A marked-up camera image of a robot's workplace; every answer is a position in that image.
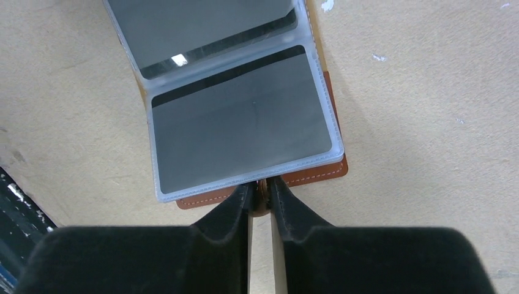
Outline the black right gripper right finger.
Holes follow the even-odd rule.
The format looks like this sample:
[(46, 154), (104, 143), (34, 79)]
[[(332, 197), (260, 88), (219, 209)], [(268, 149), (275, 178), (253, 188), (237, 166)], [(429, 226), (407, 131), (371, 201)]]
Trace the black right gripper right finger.
[(269, 178), (277, 293), (494, 293), (478, 254), (446, 227), (338, 227)]

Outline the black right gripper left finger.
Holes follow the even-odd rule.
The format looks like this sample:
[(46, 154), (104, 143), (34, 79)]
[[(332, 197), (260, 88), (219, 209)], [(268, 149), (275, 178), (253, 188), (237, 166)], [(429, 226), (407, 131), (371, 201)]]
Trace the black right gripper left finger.
[(63, 227), (32, 252), (16, 293), (248, 293), (255, 185), (188, 226)]

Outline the brown leather card holder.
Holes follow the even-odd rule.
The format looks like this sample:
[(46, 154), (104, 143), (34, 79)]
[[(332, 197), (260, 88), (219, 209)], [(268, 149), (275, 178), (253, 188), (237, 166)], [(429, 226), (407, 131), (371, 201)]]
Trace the brown leather card holder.
[(105, 1), (146, 112), (156, 199), (182, 209), (348, 164), (309, 1)]

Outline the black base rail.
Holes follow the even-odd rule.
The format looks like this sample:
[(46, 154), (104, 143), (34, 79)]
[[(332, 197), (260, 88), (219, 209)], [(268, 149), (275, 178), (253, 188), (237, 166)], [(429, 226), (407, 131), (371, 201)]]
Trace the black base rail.
[(36, 244), (56, 228), (1, 169), (1, 293), (12, 293)]

